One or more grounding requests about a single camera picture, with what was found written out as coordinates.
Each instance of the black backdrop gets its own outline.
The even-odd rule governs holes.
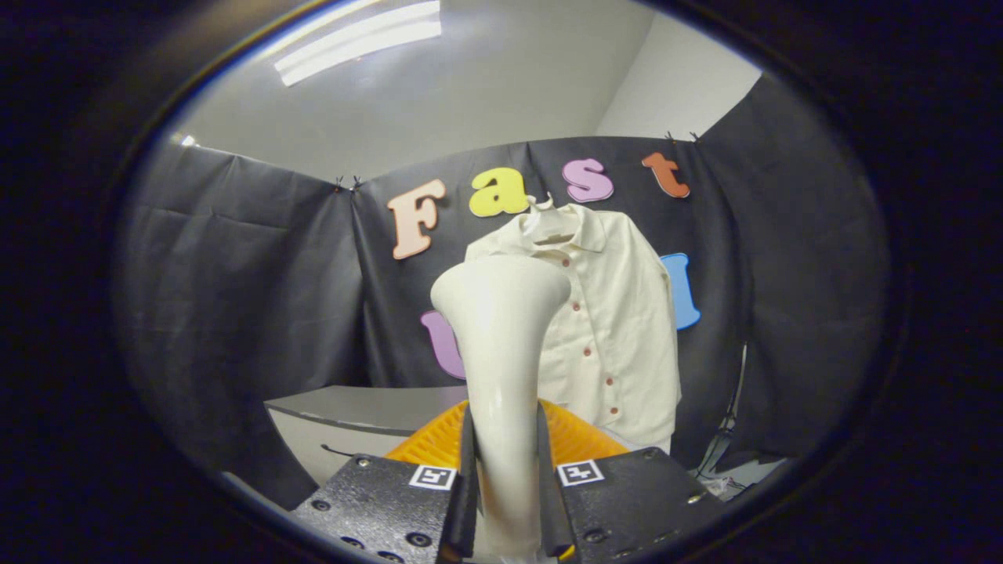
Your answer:
[[[641,161],[678,164],[687,198]],[[127,206],[120,330],[153,414],[205,468],[282,505],[310,484],[261,402],[331,384],[462,385],[421,315],[435,278],[513,215],[477,217],[471,180],[521,172],[526,192],[573,202],[566,163],[595,159],[611,197],[660,256],[683,253],[699,320],[679,331],[683,399],[672,456],[695,468],[746,371],[722,466],[796,457],[849,404],[880,340],[884,228],[866,180],[820,116],[762,78],[698,140],[578,137],[471,151],[341,189],[219,151],[170,146]],[[430,246],[393,256],[387,203],[431,181]]]

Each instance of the white wall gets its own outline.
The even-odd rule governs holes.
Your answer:
[[[251,58],[175,128],[203,147],[345,182],[461,151],[590,135],[653,16],[624,0],[442,0],[439,38],[288,88],[272,66],[288,51]]]
[[[748,93],[761,71],[716,40],[658,14],[597,135],[701,135]]]

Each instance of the purple letter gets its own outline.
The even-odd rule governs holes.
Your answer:
[[[456,336],[452,334],[452,327],[446,323],[445,317],[434,309],[426,311],[421,314],[421,324],[428,329],[428,336],[432,338],[432,350],[435,351],[435,360],[439,366],[450,376],[465,380],[466,373],[463,372]]]
[[[596,202],[613,196],[613,181],[600,175],[603,166],[595,159],[572,161],[561,173],[568,184],[568,194],[576,202]]]

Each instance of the blue letter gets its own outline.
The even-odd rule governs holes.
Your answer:
[[[665,270],[669,271],[672,280],[672,305],[676,310],[676,330],[685,329],[700,320],[700,312],[693,305],[693,294],[689,288],[689,277],[686,276],[686,265],[689,257],[683,253],[661,257]]]

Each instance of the shirt collar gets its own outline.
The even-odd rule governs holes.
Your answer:
[[[531,253],[534,251],[561,248],[567,245],[574,245],[586,251],[600,253],[606,247],[606,230],[603,228],[603,222],[599,219],[599,215],[596,212],[577,204],[568,204],[567,206],[558,208],[557,212],[559,214],[575,216],[578,219],[578,229],[570,241],[554,245],[537,245],[532,239],[523,235],[523,223],[529,219],[530,215],[520,214],[501,228],[504,233],[500,242],[507,247]]]

